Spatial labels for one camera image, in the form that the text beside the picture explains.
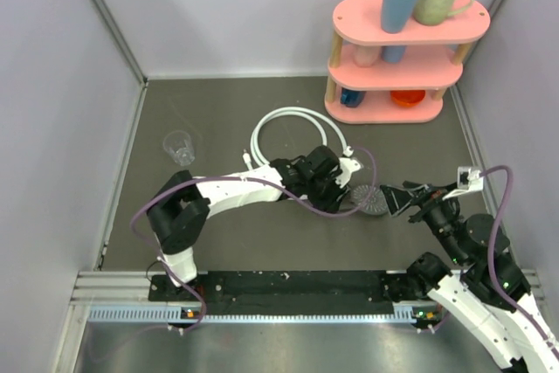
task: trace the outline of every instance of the blue object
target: blue object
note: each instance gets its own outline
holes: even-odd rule
[[[365,92],[363,91],[353,91],[351,89],[343,87],[340,102],[346,107],[356,108],[359,107],[359,104],[362,103],[364,97]]]
[[[405,53],[405,45],[386,45],[383,47],[381,57],[387,63],[397,63]]]
[[[183,318],[182,308],[172,306],[94,306],[89,312],[88,322],[118,323],[192,323]]]
[[[400,32],[411,17],[417,0],[383,0],[381,27],[390,33]]]

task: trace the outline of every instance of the mug handle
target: mug handle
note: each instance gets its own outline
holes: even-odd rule
[[[450,12],[448,12],[448,17],[453,17],[454,15],[458,15],[459,13],[464,12],[466,9],[468,9],[470,6],[473,5],[473,0],[470,0],[470,2],[466,5],[466,6],[462,6],[461,8],[458,8],[456,10],[451,10]]]

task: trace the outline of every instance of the gray floor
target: gray floor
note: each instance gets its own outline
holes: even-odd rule
[[[242,150],[248,148],[259,119],[285,106],[325,114],[325,84],[324,78],[150,82],[103,269],[141,270],[155,258],[132,236],[128,222],[180,169],[162,150],[168,132],[183,129],[194,137],[193,175],[244,170]],[[449,183],[459,165],[471,163],[450,95],[441,115],[429,123],[339,125],[349,144],[374,153],[382,183]],[[331,147],[340,152],[334,134],[328,135]],[[268,158],[306,154],[319,141],[314,127],[295,117],[270,122],[260,137]],[[370,170],[364,170],[352,183],[370,177]],[[481,195],[462,200],[466,215],[484,210]],[[406,218],[360,214],[329,220],[293,202],[254,204],[210,219],[195,246],[195,258],[200,270],[404,269],[425,251],[448,260],[427,227],[407,224]],[[146,220],[140,227],[149,232]]]

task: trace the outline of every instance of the wooden shelf post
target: wooden shelf post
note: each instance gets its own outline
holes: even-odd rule
[[[332,67],[338,67],[342,59],[342,43],[343,38],[334,31],[332,36],[332,49],[330,50],[330,60],[328,63]],[[334,102],[335,99],[335,82],[330,75],[328,75],[328,82],[326,84],[326,102]]]
[[[472,48],[472,45],[473,43],[460,44],[456,49],[456,52],[454,52],[454,55],[452,56],[451,63],[453,63],[454,65],[461,65],[466,58],[467,53]],[[442,100],[447,89],[447,87],[444,87],[435,91],[435,93],[433,94],[433,99]]]

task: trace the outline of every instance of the orange bowl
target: orange bowl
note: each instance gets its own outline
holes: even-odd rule
[[[390,97],[400,107],[415,107],[425,97],[425,90],[390,91]]]

